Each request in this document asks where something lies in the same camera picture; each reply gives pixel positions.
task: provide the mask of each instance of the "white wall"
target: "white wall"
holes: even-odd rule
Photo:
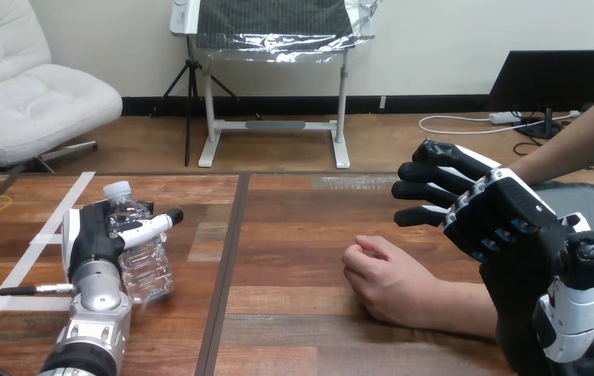
[[[53,62],[122,96],[161,95],[187,55],[168,30],[172,0],[31,3]],[[384,0],[375,19],[376,39],[350,55],[350,95],[488,93],[511,49],[594,49],[594,0]],[[240,96],[333,96],[338,68],[219,62],[212,73]]]

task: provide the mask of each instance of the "wooden tabletop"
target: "wooden tabletop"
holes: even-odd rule
[[[22,175],[0,211],[0,285],[77,176]],[[480,282],[476,263],[431,227],[400,229],[391,174],[98,176],[75,201],[128,180],[156,212],[181,208],[166,251],[175,290],[134,307],[124,375],[511,374],[489,341],[371,319],[342,275],[359,233],[379,234],[437,277]],[[63,281],[47,244],[22,284]],[[38,373],[67,321],[63,310],[0,313],[0,366]]]

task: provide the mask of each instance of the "chair leg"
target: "chair leg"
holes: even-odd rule
[[[43,153],[38,156],[38,159],[42,162],[47,162],[52,159],[62,157],[64,155],[72,154],[77,151],[89,149],[89,148],[96,148],[96,141],[89,141],[87,143],[79,143],[76,145],[65,146],[59,150],[50,151],[48,153]]]
[[[53,170],[52,168],[50,168],[50,166],[48,166],[40,157],[35,159],[36,162],[41,165],[41,167],[45,168],[45,170],[49,173],[49,174],[54,174],[55,170]]]

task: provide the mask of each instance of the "bottle cap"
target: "bottle cap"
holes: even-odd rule
[[[131,192],[131,186],[127,181],[112,183],[103,188],[103,194],[106,195],[106,199],[109,201],[118,197],[129,195]]]

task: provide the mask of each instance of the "power strip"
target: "power strip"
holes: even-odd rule
[[[523,114],[521,114],[520,112],[515,112],[514,114],[523,116]],[[520,117],[512,115],[511,112],[495,112],[493,114],[488,114],[488,117],[491,120],[491,123],[493,124],[507,124],[521,121]]]

